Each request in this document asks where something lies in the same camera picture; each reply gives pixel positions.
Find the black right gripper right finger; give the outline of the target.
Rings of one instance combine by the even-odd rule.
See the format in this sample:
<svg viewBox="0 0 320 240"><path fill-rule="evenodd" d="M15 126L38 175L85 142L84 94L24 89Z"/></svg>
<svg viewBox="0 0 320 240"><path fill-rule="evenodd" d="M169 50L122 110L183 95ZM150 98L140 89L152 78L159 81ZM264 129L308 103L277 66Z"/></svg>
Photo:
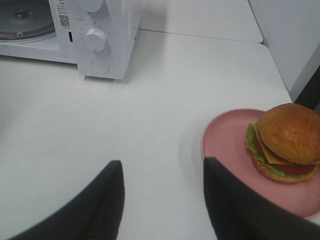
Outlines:
<svg viewBox="0 0 320 240"><path fill-rule="evenodd" d="M214 157L203 161L203 193L219 240L318 240L320 227L266 200Z"/></svg>

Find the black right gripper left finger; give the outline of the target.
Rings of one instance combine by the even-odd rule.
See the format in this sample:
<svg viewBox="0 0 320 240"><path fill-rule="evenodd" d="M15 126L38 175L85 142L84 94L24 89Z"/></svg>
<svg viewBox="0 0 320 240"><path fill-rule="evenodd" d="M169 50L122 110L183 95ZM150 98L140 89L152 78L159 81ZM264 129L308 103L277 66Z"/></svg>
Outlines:
<svg viewBox="0 0 320 240"><path fill-rule="evenodd" d="M15 240L115 240L125 204L120 160L110 161L77 196Z"/></svg>

